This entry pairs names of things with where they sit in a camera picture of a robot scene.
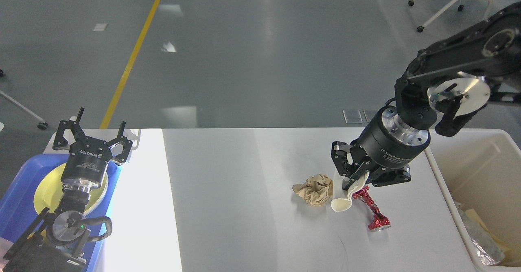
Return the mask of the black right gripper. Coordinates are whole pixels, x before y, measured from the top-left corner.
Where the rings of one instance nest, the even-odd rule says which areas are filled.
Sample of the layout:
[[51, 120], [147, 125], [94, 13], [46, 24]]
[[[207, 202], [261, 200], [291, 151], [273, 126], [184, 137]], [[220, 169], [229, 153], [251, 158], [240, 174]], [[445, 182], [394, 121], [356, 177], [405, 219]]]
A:
[[430, 144], [431, 135], [426, 129], [415, 129], [399, 116], [395, 106], [378, 110], [352, 145], [363, 148], [372, 159], [350, 162], [352, 145], [334, 141], [331, 158], [338, 174], [344, 178], [342, 189], [348, 190], [355, 182], [375, 187], [411, 181], [410, 161]]

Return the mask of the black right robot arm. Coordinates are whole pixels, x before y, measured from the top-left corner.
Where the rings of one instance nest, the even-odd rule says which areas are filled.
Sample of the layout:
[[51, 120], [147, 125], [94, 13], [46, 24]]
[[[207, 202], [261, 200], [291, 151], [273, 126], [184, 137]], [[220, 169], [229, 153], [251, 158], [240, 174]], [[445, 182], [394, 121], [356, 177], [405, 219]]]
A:
[[331, 157], [341, 189], [358, 191], [411, 180], [409, 163], [430, 144], [429, 129], [456, 135], [490, 101], [520, 105], [521, 6], [513, 3], [486, 20], [418, 51], [395, 96], [375, 114], [360, 136], [335, 141]]

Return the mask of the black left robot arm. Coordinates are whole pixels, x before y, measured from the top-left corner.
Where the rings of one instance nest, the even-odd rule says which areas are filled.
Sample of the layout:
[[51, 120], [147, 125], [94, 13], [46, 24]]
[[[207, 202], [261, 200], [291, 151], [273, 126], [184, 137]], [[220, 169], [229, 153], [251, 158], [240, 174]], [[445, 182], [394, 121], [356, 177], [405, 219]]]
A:
[[86, 217], [94, 190], [108, 181], [109, 164], [128, 160], [132, 140], [125, 136], [125, 122], [110, 141], [86, 135], [80, 126], [84, 108], [74, 120], [62, 120], [53, 141], [54, 150], [67, 150], [60, 176], [62, 195], [56, 209], [45, 207], [3, 255], [4, 272], [80, 272], [86, 265], [87, 243], [112, 234], [110, 217]]

